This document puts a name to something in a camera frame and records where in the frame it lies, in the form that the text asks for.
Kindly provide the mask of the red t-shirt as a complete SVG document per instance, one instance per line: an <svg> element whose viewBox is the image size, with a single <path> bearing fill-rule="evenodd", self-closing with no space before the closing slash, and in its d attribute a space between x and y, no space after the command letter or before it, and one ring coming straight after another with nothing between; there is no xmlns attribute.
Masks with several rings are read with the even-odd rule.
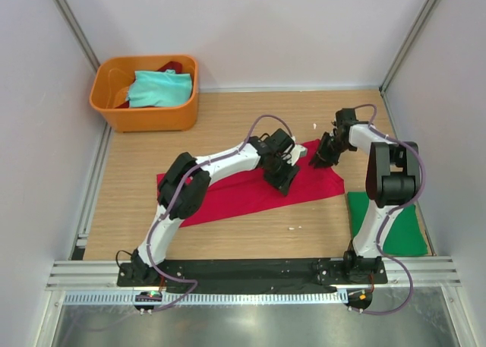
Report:
<svg viewBox="0 0 486 347"><path fill-rule="evenodd" d="M302 144L308 150L318 142ZM300 158L300 170L284 196L264 180L263 169L242 172L211 185L203 205L181 226L228 219L278 207L326 199L344 192L344 181L332 169L315 169L309 155Z"/></svg>

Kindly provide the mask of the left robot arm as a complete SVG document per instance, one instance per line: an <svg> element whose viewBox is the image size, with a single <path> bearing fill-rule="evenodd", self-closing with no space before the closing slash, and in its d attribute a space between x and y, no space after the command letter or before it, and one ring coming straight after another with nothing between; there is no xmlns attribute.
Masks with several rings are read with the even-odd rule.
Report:
<svg viewBox="0 0 486 347"><path fill-rule="evenodd" d="M249 137L233 148L208 156L179 154L158 185L156 214L147 236L131 255L132 278L145 286L159 281L160 264L166 259L176 231L198 212L211 185L242 172L263 169L265 180L287 195L299 170L297 161L306 152L293 137Z"/></svg>

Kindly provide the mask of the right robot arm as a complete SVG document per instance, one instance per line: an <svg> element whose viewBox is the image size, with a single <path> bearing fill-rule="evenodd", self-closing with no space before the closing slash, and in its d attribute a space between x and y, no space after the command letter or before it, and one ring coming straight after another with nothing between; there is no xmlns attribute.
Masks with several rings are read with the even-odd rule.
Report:
<svg viewBox="0 0 486 347"><path fill-rule="evenodd" d="M372 124L357 123L324 133L310 164L330 168L338 163L342 153L354 149L368 154L368 208L339 271L349 282L359 283L380 272L388 233L402 210L421 194L423 162L417 144L391 138Z"/></svg>

